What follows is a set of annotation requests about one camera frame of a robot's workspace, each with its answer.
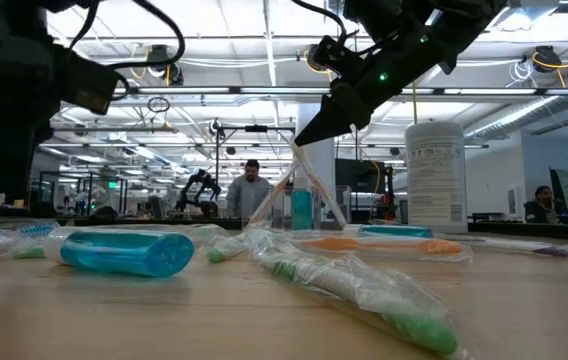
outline table surface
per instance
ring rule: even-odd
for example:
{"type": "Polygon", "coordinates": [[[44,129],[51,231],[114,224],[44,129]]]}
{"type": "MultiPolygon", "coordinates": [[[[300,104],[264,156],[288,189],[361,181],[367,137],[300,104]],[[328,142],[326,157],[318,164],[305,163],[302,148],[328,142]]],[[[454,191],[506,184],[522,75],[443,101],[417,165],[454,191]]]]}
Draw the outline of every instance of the table surface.
{"type": "MultiPolygon", "coordinates": [[[[478,359],[568,359],[568,260],[477,250],[392,266],[438,293],[478,359]]],[[[0,359],[435,359],[247,257],[165,280],[0,259],[0,359]]]]}

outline person sitting at desk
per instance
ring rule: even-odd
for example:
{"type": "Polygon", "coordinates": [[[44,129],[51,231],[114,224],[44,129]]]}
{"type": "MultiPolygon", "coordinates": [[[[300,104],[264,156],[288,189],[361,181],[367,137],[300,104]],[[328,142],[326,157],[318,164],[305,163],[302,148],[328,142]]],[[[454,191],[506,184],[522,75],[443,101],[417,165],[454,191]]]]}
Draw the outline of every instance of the person sitting at desk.
{"type": "Polygon", "coordinates": [[[259,176],[260,163],[249,160],[244,175],[235,178],[228,187],[226,202],[233,216],[248,220],[271,191],[268,180],[259,176]]]}
{"type": "Polygon", "coordinates": [[[535,190],[535,200],[524,204],[525,219],[533,224],[559,224],[560,216],[566,213],[566,206],[553,199],[553,191],[548,186],[535,190]]]}

